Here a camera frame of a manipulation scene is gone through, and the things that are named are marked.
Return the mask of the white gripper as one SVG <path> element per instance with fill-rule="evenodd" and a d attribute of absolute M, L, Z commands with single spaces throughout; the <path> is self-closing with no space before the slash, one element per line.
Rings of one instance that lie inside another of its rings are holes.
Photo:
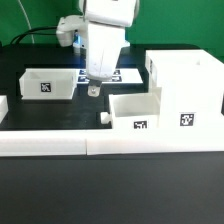
<path fill-rule="evenodd" d="M 110 80 L 125 42 L 123 27 L 89 22 L 87 25 L 86 72 L 92 79 L 88 95 L 98 97 L 101 81 Z"/>

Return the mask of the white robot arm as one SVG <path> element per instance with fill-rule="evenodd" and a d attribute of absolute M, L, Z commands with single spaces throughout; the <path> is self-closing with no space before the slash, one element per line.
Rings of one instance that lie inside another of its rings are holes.
<path fill-rule="evenodd" d="M 138 15 L 140 0 L 79 0 L 82 15 L 61 17 L 56 36 L 62 47 L 71 46 L 78 33 L 86 49 L 88 95 L 98 97 L 101 84 L 116 70 L 125 45 L 125 28 Z"/>

